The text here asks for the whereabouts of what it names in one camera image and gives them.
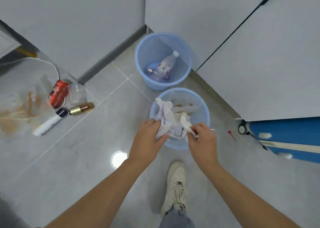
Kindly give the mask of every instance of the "leg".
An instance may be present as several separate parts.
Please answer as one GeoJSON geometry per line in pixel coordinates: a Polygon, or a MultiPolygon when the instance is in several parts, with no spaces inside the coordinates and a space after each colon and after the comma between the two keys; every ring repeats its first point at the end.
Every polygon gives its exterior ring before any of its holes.
{"type": "Polygon", "coordinates": [[[186,214],[187,174],[182,162],[173,163],[168,171],[167,192],[161,208],[159,228],[195,228],[186,214]]]}

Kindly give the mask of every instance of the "hand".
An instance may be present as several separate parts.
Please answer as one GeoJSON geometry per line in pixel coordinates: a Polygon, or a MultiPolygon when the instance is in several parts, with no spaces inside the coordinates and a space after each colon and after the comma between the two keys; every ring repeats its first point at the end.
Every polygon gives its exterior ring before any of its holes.
{"type": "Polygon", "coordinates": [[[188,133],[189,149],[200,169],[208,165],[218,164],[217,137],[214,132],[205,124],[199,123],[190,127],[199,134],[194,139],[191,133],[188,133]]]}
{"type": "Polygon", "coordinates": [[[169,135],[165,134],[158,141],[156,140],[156,134],[160,126],[161,122],[154,119],[141,124],[134,137],[128,159],[140,162],[145,168],[154,161],[160,148],[169,137],[169,135]]]}

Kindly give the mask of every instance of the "red soda can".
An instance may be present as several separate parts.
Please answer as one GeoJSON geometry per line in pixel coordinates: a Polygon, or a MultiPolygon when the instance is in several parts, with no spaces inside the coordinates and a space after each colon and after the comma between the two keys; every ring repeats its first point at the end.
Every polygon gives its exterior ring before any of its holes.
{"type": "Polygon", "coordinates": [[[49,102],[54,109],[62,107],[66,96],[69,94],[68,83],[58,80],[49,94],[49,102]]]}

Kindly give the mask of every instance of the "plastic water bottle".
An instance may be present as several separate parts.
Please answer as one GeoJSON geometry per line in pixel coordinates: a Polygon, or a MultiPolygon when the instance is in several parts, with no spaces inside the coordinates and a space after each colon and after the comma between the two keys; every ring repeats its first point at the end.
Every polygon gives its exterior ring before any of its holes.
{"type": "Polygon", "coordinates": [[[178,59],[179,53],[174,51],[172,55],[165,57],[161,64],[152,71],[152,79],[155,81],[162,81],[169,79],[169,71],[174,67],[178,59]]]}

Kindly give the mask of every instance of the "jeans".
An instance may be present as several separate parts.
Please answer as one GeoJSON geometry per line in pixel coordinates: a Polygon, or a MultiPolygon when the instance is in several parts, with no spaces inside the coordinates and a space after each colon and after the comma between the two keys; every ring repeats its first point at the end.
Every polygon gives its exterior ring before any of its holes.
{"type": "Polygon", "coordinates": [[[195,225],[187,217],[186,211],[171,209],[162,219],[159,228],[195,228],[195,225]]]}

